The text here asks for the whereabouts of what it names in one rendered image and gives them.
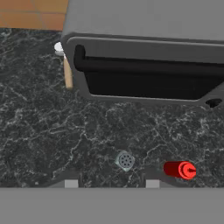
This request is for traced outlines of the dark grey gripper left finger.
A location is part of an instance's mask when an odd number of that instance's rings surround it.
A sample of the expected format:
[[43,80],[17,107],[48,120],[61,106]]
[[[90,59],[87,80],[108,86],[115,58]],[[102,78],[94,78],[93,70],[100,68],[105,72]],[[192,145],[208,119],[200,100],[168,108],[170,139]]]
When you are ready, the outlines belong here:
[[44,184],[50,188],[78,188],[80,173],[75,169],[63,171],[58,177]]

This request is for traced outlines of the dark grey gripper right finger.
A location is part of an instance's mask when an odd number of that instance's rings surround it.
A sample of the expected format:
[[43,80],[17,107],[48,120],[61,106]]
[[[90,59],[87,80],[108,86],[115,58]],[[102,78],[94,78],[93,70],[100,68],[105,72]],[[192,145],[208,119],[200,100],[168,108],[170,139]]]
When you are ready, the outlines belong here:
[[174,177],[167,176],[163,171],[147,167],[143,170],[143,184],[146,188],[182,187]]

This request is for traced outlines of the red condiment bottle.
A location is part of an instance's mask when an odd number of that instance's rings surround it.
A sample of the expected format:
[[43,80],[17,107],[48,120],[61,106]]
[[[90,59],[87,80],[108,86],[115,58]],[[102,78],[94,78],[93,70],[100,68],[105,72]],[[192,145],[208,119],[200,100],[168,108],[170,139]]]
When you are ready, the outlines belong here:
[[168,161],[164,163],[164,173],[179,179],[193,179],[196,176],[196,168],[189,161]]

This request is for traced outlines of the grey shaker with holed top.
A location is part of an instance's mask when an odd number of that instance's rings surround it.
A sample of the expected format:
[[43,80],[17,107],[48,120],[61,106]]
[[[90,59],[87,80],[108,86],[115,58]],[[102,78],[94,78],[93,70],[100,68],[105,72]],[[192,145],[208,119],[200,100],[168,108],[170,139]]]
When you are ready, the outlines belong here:
[[120,151],[115,158],[115,164],[125,172],[128,172],[133,167],[134,163],[134,157],[124,150]]

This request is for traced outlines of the toaster oven glass door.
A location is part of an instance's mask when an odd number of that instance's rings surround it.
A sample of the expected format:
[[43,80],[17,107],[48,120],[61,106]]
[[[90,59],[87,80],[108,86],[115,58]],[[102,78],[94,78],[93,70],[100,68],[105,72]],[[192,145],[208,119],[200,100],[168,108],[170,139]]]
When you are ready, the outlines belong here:
[[74,50],[85,47],[88,57],[131,60],[164,60],[224,65],[224,48],[164,41],[118,38],[70,38],[66,56],[80,91],[89,99],[142,102],[149,104],[206,105],[222,99],[224,77],[196,77],[158,73],[82,72],[74,66]]

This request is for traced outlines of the black oven knob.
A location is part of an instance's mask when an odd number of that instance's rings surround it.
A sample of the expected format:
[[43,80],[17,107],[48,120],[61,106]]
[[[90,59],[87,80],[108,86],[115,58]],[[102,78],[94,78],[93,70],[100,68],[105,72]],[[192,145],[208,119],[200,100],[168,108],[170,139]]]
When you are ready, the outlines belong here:
[[210,108],[215,108],[219,106],[222,103],[222,99],[215,98],[215,99],[209,99],[206,101],[206,105],[208,105]]

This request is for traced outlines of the grey toaster oven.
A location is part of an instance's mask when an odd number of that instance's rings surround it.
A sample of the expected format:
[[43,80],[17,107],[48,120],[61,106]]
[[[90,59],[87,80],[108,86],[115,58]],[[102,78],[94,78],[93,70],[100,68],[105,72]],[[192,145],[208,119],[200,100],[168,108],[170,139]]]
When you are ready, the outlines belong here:
[[60,38],[67,60],[66,42],[82,37],[224,48],[224,0],[68,0]]

